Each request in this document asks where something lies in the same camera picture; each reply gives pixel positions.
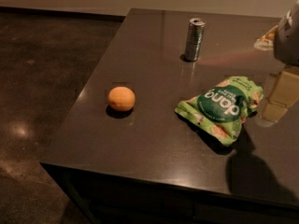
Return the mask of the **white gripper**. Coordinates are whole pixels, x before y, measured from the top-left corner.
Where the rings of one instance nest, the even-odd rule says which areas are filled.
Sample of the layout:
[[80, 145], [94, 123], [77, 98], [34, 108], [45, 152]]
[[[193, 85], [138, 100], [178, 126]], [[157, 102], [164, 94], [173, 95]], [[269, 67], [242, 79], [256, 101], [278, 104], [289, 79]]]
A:
[[270, 73], [264, 85], [265, 100], [256, 117], [261, 127], [278, 123], [299, 100], [299, 0], [280, 20], [278, 26], [258, 38], [254, 48], [274, 50], [277, 60], [295, 66], [285, 66], [278, 73]]

